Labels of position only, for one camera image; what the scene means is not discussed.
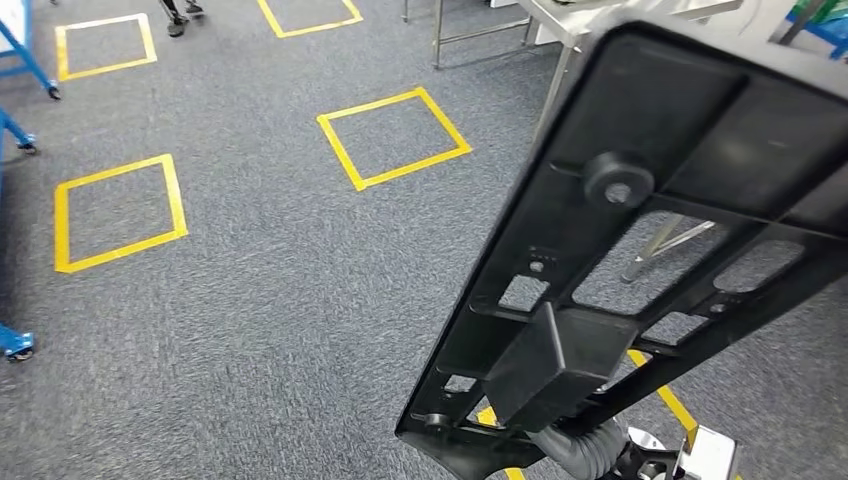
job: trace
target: black rubber knob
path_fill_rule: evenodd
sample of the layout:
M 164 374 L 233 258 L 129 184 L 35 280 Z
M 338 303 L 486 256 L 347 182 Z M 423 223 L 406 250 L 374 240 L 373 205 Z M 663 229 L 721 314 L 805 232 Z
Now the black rubber knob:
M 583 192 L 602 208 L 636 208 L 654 191 L 654 176 L 638 156 L 607 152 L 583 167 Z

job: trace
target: stainless steel table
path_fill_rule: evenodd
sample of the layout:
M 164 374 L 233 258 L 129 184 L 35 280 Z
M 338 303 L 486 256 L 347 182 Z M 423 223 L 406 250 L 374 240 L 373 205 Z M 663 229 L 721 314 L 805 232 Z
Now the stainless steel table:
M 684 20 L 709 19 L 719 13 L 738 9 L 743 0 L 624 0 L 614 5 L 604 6 L 586 4 L 582 9 L 576 5 L 563 6 L 554 0 L 518 0 L 530 16 L 544 25 L 551 34 L 563 44 L 556 73 L 545 99 L 539 125 L 544 124 L 548 113 L 559 95 L 562 77 L 568 69 L 569 61 L 575 52 L 579 52 L 580 38 L 589 32 L 591 22 L 601 15 L 622 6 L 673 15 Z
M 581 10 L 591 10 L 595 8 L 605 7 L 609 5 L 616 5 L 621 3 L 626 3 L 627 0 L 573 0 L 574 3 L 569 5 L 557 4 L 556 2 L 550 1 L 551 5 L 555 5 L 557 8 L 557 13 L 563 12 L 578 12 Z M 469 38 L 475 38 L 482 35 L 489 35 L 491 33 L 503 32 L 505 30 L 511 30 L 513 28 L 525 27 L 526 30 L 524 32 L 524 40 L 522 44 L 527 44 L 527 40 L 529 38 L 530 32 L 534 25 L 533 20 L 533 12 L 530 12 L 528 9 L 529 16 L 522 20 L 516 20 L 514 22 L 503 23 L 500 25 L 495 25 L 489 28 L 485 28 L 476 32 L 463 33 L 459 35 L 452 35 L 450 37 L 442 37 L 442 23 L 444 20 L 444 4 L 445 0 L 435 0 L 435 11 L 436 11 L 436 22 L 435 22 L 435 31 L 433 34 L 433 67 L 436 69 L 441 68 L 441 50 L 442 45 L 446 45 L 448 43 L 458 42 L 460 40 L 466 40 Z M 403 2 L 403 14 L 401 15 L 404 22 L 409 21 L 409 0 L 404 0 Z

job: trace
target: yellow tape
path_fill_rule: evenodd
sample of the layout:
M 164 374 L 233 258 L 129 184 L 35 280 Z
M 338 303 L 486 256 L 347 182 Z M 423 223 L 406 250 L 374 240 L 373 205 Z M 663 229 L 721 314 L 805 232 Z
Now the yellow tape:
M 341 22 L 325 23 L 324 25 L 316 25 L 314 27 L 301 28 L 299 30 L 292 30 L 290 32 L 286 32 L 283 30 L 283 27 L 280 26 L 280 22 L 277 21 L 277 17 L 274 16 L 274 12 L 271 10 L 271 7 L 268 6 L 268 1 L 256 0 L 256 2 L 259 4 L 259 9 L 262 10 L 262 15 L 265 16 L 265 20 L 268 22 L 268 25 L 271 27 L 271 30 L 274 31 L 274 34 L 277 36 L 277 38 L 296 37 L 298 35 L 305 35 L 307 33 L 321 32 L 324 30 L 330 30 L 332 28 L 343 27 L 345 25 L 353 25 L 354 23 L 361 22 L 363 20 L 362 14 L 359 12 L 359 9 L 356 8 L 356 5 L 354 5 L 351 0 L 342 0 L 342 3 L 344 3 L 348 11 L 350 12 L 351 18 L 343 20 Z
M 630 359 L 633 360 L 633 363 L 635 363 L 637 367 L 641 367 L 648 363 L 648 359 L 645 358 L 645 355 L 638 350 L 628 350 L 627 354 L 630 355 Z M 682 425 L 686 430 L 686 439 L 690 444 L 693 443 L 695 441 L 695 433 L 698 430 L 698 422 L 695 421 L 695 417 L 693 417 L 692 414 L 689 413 L 689 410 L 683 406 L 683 402 L 677 398 L 677 395 L 671 391 L 671 388 L 669 388 L 668 385 L 661 387 L 657 390 L 657 393 L 671 410 L 671 413 L 677 417 L 677 421 L 680 422 L 680 425 Z M 740 475 L 736 475 L 736 480 L 742 480 L 742 477 Z
M 495 411 L 492 410 L 492 407 L 486 407 L 485 410 L 477 413 L 477 421 L 483 425 L 489 425 L 492 427 L 498 424 L 498 419 L 495 416 Z M 504 469 L 504 473 L 506 473 L 506 478 L 509 480 L 524 480 L 524 474 L 521 473 L 520 468 L 507 468 Z
M 165 189 L 168 194 L 168 205 L 171 210 L 171 218 L 173 230 L 165 232 L 154 237 L 126 245 L 108 252 L 93 255 L 91 257 L 71 261 L 71 245 L 70 245 L 70 225 L 68 216 L 68 193 L 72 188 L 76 188 L 89 183 L 94 183 L 110 177 L 132 172 L 151 165 L 161 164 L 163 174 L 165 176 Z M 55 264 L 56 271 L 62 273 L 74 273 L 86 268 L 91 268 L 96 265 L 101 265 L 110 262 L 117 258 L 125 257 L 133 253 L 140 252 L 150 247 L 155 247 L 171 240 L 176 240 L 180 237 L 188 235 L 186 227 L 185 212 L 183 211 L 182 198 L 180 196 L 180 186 L 177 181 L 177 172 L 174 168 L 174 159 L 169 154 L 160 155 L 158 157 L 148 158 L 138 162 L 133 162 L 120 167 L 111 168 L 102 172 L 97 172 L 85 177 L 76 178 L 67 182 L 62 182 L 56 187 L 54 193 L 55 213 L 54 213 L 54 236 L 55 236 Z
M 117 63 L 115 65 L 107 65 L 105 67 L 92 68 L 81 72 L 71 72 L 68 64 L 68 30 L 81 30 L 83 28 L 99 27 L 101 25 L 109 25 L 113 23 L 137 21 L 139 30 L 141 31 L 141 40 L 144 45 L 144 58 L 132 60 L 129 62 Z M 94 20 L 91 22 L 75 23 L 73 25 L 60 26 L 55 28 L 56 32 L 56 63 L 57 75 L 59 81 L 73 80 L 76 78 L 90 77 L 101 73 L 114 72 L 124 68 L 137 67 L 147 63 L 153 63 L 157 60 L 156 49 L 153 46 L 153 34 L 150 33 L 150 22 L 147 15 L 138 13 L 136 15 L 127 15 L 124 17 L 107 18 L 105 20 Z
M 430 109 L 430 112 L 433 113 L 442 128 L 445 129 L 448 135 L 450 135 L 451 139 L 453 139 L 453 141 L 456 143 L 456 148 L 447 152 L 433 155 L 431 157 L 427 157 L 417 162 L 410 163 L 408 165 L 404 165 L 402 167 L 395 168 L 393 170 L 389 170 L 388 172 L 383 172 L 379 175 L 374 175 L 373 177 L 362 178 L 362 176 L 357 171 L 356 166 L 353 164 L 353 161 L 350 159 L 350 156 L 348 155 L 347 151 L 345 150 L 344 145 L 342 145 L 341 141 L 339 140 L 339 137 L 333 129 L 333 126 L 330 124 L 330 120 L 346 117 L 348 115 L 355 115 L 357 113 L 366 112 L 368 110 L 374 110 L 376 108 L 385 107 L 394 103 L 411 100 L 416 97 L 420 98 L 424 102 L 424 104 L 427 105 L 427 108 Z M 450 160 L 451 158 L 455 158 L 472 151 L 471 146 L 468 144 L 468 142 L 465 141 L 465 139 L 459 133 L 459 130 L 457 130 L 453 122 L 450 121 L 447 115 L 445 115 L 445 113 L 442 111 L 441 108 L 439 108 L 433 98 L 430 97 L 427 91 L 424 90 L 424 88 L 422 87 L 418 87 L 409 92 L 401 93 L 399 95 L 394 95 L 392 97 L 384 98 L 363 105 L 357 105 L 355 107 L 346 108 L 337 112 L 318 115 L 317 120 L 318 124 L 321 126 L 321 129 L 324 131 L 324 134 L 327 136 L 327 140 L 329 140 L 330 145 L 333 147 L 333 151 L 335 151 L 336 157 L 338 157 L 339 162 L 342 164 L 342 168 L 344 168 L 345 172 L 347 172 L 348 178 L 350 178 L 351 183 L 357 191 L 362 191 L 368 187 L 377 185 L 378 183 L 386 182 L 393 178 L 397 178 L 421 170 L 423 168 L 433 166 L 437 163 L 444 162 L 445 160 Z

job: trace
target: black shoe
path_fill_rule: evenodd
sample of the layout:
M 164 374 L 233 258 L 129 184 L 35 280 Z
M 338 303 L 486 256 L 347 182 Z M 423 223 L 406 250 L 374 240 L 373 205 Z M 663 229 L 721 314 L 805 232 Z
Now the black shoe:
M 188 23 L 188 19 L 185 17 L 177 17 L 171 21 L 171 24 L 168 25 L 168 35 L 172 38 L 176 38 L 182 36 L 185 33 L 185 26 Z
M 189 3 L 186 7 L 186 13 L 189 15 L 203 15 L 203 9 L 196 3 Z

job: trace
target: yellow tape square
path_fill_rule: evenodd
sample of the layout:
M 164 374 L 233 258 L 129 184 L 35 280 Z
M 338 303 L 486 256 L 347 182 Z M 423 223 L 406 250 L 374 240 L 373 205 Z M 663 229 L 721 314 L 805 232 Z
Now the yellow tape square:
M 265 15 L 265 20 L 268 21 L 268 25 L 271 26 L 271 30 L 274 31 L 274 34 L 277 35 L 277 38 L 296 37 L 298 35 L 321 32 L 324 30 L 330 30 L 332 28 L 343 27 L 345 25 L 353 25 L 354 23 L 362 21 L 362 14 L 359 13 L 359 9 L 356 8 L 356 5 L 353 4 L 353 1 L 342 0 L 342 3 L 344 3 L 348 11 L 350 11 L 351 18 L 343 20 L 341 22 L 325 23 L 324 25 L 316 25 L 314 27 L 301 28 L 298 30 L 291 30 L 289 32 L 286 32 L 283 31 L 283 27 L 280 26 L 280 22 L 277 21 L 277 17 L 274 16 L 274 12 L 271 11 L 271 7 L 268 6 L 268 0 L 256 1 L 257 3 L 259 3 L 259 8 L 262 10 L 262 14 Z
M 410 163 L 408 165 L 404 165 L 402 167 L 395 168 L 393 170 L 389 170 L 388 172 L 384 172 L 373 177 L 362 178 L 362 176 L 359 174 L 359 171 L 356 169 L 356 166 L 353 164 L 353 161 L 351 161 L 347 150 L 345 150 L 344 148 L 344 145 L 342 145 L 341 140 L 339 140 L 336 131 L 330 124 L 330 121 L 337 118 L 346 117 L 348 115 L 354 115 L 357 113 L 366 112 L 368 110 L 374 110 L 376 108 L 385 107 L 386 105 L 403 102 L 405 100 L 410 100 L 413 98 L 420 98 L 424 102 L 424 104 L 427 105 L 427 108 L 430 109 L 430 112 L 433 113 L 433 115 L 442 125 L 442 128 L 445 129 L 448 135 L 450 135 L 450 137 L 456 143 L 456 148 L 444 153 L 440 153 L 438 155 L 433 155 L 432 157 L 428 157 L 423 160 L 419 160 L 417 162 Z M 468 145 L 468 142 L 466 142 L 465 139 L 462 138 L 462 135 L 456 129 L 453 122 L 450 121 L 447 115 L 445 115 L 442 109 L 439 108 L 438 105 L 436 105 L 436 102 L 422 87 L 418 87 L 410 92 L 402 93 L 400 95 L 395 95 L 394 97 L 384 98 L 382 100 L 377 100 L 376 102 L 366 103 L 365 105 L 360 105 L 358 107 L 352 107 L 345 110 L 339 110 L 338 112 L 318 115 L 317 120 L 318 124 L 321 126 L 321 129 L 324 131 L 324 135 L 327 136 L 327 140 L 330 141 L 330 145 L 332 145 L 333 150 L 336 152 L 336 156 L 339 158 L 339 162 L 341 162 L 342 167 L 345 169 L 345 172 L 347 172 L 347 176 L 350 178 L 351 183 L 353 183 L 353 186 L 354 188 L 356 188 L 357 191 L 362 191 L 368 187 L 377 185 L 378 183 L 383 183 L 393 178 L 397 178 L 402 175 L 421 170 L 422 168 L 427 168 L 437 163 L 444 162 L 445 160 L 450 160 L 451 158 L 455 158 L 460 155 L 465 155 L 466 153 L 469 153 L 472 150 L 471 146 Z
M 70 72 L 68 66 L 68 30 L 82 30 L 83 28 L 99 27 L 101 25 L 109 25 L 121 22 L 138 22 L 138 27 L 141 30 L 141 39 L 144 44 L 144 58 L 132 60 L 129 62 L 116 63 L 105 67 L 92 68 L 82 72 Z M 156 61 L 156 49 L 153 48 L 153 35 L 150 33 L 150 22 L 147 20 L 147 14 L 138 13 L 135 15 L 127 15 L 125 17 L 107 18 L 105 20 L 94 20 L 91 22 L 75 23 L 73 25 L 65 25 L 56 27 L 56 63 L 59 69 L 59 81 L 73 80 L 75 78 L 90 77 L 101 73 L 114 72 L 123 68 L 137 67 L 146 63 Z
M 100 253 L 82 260 L 71 261 L 71 242 L 68 216 L 68 193 L 72 188 L 81 187 L 90 183 L 99 182 L 110 177 L 115 177 L 134 170 L 139 170 L 153 165 L 161 165 L 165 175 L 165 189 L 168 193 L 168 205 L 171 210 L 173 229 L 146 240 L 132 243 L 108 252 Z M 120 167 L 104 170 L 85 177 L 76 178 L 62 182 L 56 187 L 55 193 L 56 211 L 54 219 L 55 241 L 56 241 L 56 271 L 62 273 L 74 273 L 96 265 L 101 265 L 112 260 L 131 255 L 133 253 L 155 247 L 171 240 L 188 235 L 185 213 L 180 196 L 180 185 L 177 181 L 177 172 L 174 168 L 174 158 L 170 154 L 159 155 L 138 162 L 133 162 Z

